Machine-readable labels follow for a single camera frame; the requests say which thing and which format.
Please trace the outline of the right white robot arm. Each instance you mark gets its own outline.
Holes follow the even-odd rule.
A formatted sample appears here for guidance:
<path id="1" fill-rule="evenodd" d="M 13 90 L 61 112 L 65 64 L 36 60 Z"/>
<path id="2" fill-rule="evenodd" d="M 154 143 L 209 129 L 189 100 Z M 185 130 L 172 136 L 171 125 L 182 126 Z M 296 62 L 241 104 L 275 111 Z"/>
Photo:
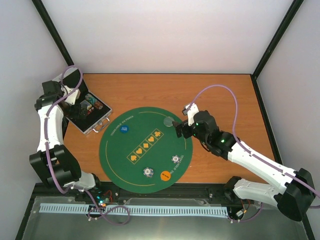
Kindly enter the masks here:
<path id="1" fill-rule="evenodd" d="M 194 137 L 211 154 L 238 164 L 265 183 L 234 177 L 231 193 L 276 207 L 287 218 L 300 222 L 312 208 L 316 191 L 312 175 L 304 168 L 294 170 L 258 153 L 230 132 L 219 129 L 208 111 L 189 113 L 182 122 L 173 121 L 177 137 Z"/>

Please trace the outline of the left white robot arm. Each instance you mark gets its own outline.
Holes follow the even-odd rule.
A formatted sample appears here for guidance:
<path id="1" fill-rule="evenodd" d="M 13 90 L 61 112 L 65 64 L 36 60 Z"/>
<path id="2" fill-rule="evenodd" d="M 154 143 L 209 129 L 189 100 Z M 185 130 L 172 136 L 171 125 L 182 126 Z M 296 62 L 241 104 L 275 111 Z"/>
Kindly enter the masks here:
<path id="1" fill-rule="evenodd" d="M 40 140 L 29 163 L 47 188 L 56 187 L 65 193 L 68 189 L 86 190 L 92 201 L 103 198 L 104 188 L 93 173 L 81 170 L 80 164 L 64 145 L 63 119 L 85 120 L 88 109 L 76 104 L 78 89 L 63 86 L 58 81 L 42 83 L 43 95 L 34 105 L 40 119 Z"/>

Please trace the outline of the clear round dealer button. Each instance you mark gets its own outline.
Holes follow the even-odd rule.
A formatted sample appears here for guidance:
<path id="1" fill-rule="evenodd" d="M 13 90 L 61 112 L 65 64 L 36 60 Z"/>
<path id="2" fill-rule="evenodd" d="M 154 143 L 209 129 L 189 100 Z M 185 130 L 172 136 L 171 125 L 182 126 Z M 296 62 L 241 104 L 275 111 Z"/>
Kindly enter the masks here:
<path id="1" fill-rule="evenodd" d="M 167 116 L 167 117 L 164 118 L 163 124 L 164 124 L 166 127 L 172 127 L 174 121 L 175 121 L 175 120 L 174 120 L 171 116 Z"/>

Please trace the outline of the round green poker mat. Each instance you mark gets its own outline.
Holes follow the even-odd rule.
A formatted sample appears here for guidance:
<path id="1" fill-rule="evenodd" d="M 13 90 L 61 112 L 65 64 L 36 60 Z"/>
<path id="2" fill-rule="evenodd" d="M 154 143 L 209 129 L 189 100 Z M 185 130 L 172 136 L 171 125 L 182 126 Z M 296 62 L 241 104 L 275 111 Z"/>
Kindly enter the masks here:
<path id="1" fill-rule="evenodd" d="M 191 138 L 178 138 L 173 126 L 164 125 L 164 118 L 181 119 L 158 107 L 138 107 L 114 119 L 99 145 L 99 160 L 107 177 L 119 188 L 138 194 L 155 193 L 176 183 L 187 171 L 193 156 Z M 121 133 L 128 125 L 128 133 Z M 179 156 L 180 162 L 172 162 Z M 153 177 L 143 174 L 153 169 Z M 161 180 L 161 172 L 169 171 L 171 179 Z"/>

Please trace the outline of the blue small blind button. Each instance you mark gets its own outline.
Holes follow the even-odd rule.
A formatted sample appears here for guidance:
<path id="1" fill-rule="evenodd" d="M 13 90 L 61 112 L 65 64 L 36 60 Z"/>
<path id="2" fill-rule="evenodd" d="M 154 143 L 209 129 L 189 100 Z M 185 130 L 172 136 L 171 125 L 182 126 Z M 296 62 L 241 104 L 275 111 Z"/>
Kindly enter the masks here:
<path id="1" fill-rule="evenodd" d="M 122 125 L 122 126 L 120 127 L 120 132 L 123 133 L 123 134 L 128 133 L 129 130 L 130 130 L 130 127 L 129 127 L 128 125 L 126 125 L 126 124 L 124 124 L 124 125 Z"/>

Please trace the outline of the orange big blind button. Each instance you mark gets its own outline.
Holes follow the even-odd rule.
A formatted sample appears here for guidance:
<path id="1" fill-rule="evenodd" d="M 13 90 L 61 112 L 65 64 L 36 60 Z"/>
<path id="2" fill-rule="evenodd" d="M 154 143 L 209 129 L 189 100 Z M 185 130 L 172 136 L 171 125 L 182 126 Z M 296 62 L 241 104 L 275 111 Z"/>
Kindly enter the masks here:
<path id="1" fill-rule="evenodd" d="M 167 182 L 171 179 L 171 173 L 167 170 L 162 171 L 160 174 L 160 179 L 164 182 Z"/>

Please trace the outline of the white blue chip stack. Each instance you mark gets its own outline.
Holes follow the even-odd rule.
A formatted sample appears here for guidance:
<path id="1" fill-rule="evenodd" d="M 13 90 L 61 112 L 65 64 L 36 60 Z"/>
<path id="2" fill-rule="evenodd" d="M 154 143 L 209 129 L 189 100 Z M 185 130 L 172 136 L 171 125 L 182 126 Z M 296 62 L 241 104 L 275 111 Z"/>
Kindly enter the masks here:
<path id="1" fill-rule="evenodd" d="M 174 155 L 172 158 L 171 158 L 172 162 L 177 164 L 180 162 L 181 158 L 177 155 Z"/>
<path id="2" fill-rule="evenodd" d="M 143 174 L 147 177 L 147 178 L 152 178 L 154 175 L 154 170 L 150 167 L 146 167 L 143 169 Z"/>

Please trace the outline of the aluminium poker case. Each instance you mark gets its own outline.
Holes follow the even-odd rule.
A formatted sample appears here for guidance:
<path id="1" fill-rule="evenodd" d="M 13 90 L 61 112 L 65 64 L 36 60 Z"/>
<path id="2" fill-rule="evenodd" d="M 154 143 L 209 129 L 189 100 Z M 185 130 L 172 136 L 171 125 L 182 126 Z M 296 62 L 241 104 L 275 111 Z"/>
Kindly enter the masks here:
<path id="1" fill-rule="evenodd" d="M 47 86 L 43 87 L 43 92 L 50 95 L 49 103 L 52 105 L 49 116 L 51 118 L 57 118 L 58 125 L 62 127 L 63 132 L 66 130 L 68 122 L 74 124 L 76 128 L 85 135 L 90 132 L 98 133 L 106 126 L 104 121 L 108 120 L 108 117 L 113 110 L 89 90 L 85 83 L 84 76 L 79 69 L 71 67 L 67 69 L 64 74 L 60 74 L 55 79 L 47 82 L 46 85 Z M 64 86 L 73 88 L 73 91 L 76 89 L 80 90 L 80 96 L 74 105 L 80 104 L 81 101 L 84 100 L 86 94 L 92 94 L 102 102 L 103 108 L 101 110 L 94 110 L 91 114 L 84 116 L 82 119 L 67 118 L 62 109 L 62 101 L 65 101 L 68 97 L 68 95 L 64 96 Z"/>

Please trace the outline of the poker chips in case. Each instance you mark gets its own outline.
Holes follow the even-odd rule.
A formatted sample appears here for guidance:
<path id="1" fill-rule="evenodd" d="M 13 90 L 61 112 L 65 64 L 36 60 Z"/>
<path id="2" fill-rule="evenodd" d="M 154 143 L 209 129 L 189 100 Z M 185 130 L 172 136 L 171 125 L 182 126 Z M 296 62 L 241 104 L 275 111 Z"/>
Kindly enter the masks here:
<path id="1" fill-rule="evenodd" d="M 95 110 L 101 110 L 103 106 L 104 105 L 101 101 L 99 101 L 91 93 L 88 93 L 85 95 L 84 100 L 80 102 L 80 114 L 86 117 Z"/>

